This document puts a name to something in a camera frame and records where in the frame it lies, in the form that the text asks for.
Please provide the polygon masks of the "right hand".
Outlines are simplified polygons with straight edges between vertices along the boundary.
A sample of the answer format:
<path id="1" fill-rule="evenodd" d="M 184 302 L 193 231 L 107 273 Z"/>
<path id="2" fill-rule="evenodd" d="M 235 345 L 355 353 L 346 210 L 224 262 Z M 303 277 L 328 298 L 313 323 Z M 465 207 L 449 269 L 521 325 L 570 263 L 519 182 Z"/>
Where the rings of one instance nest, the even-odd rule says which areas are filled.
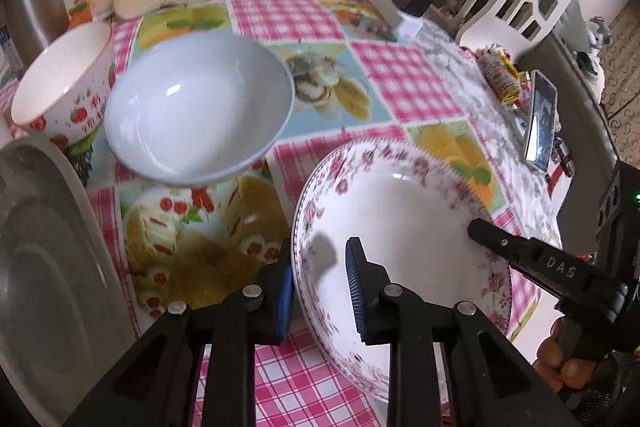
<path id="1" fill-rule="evenodd" d="M 571 358 L 562 346 L 565 329 L 564 317 L 553 323 L 550 336 L 538 348 L 534 369 L 570 411 L 607 411 L 620 391 L 617 361 L 613 355 L 598 361 Z"/>

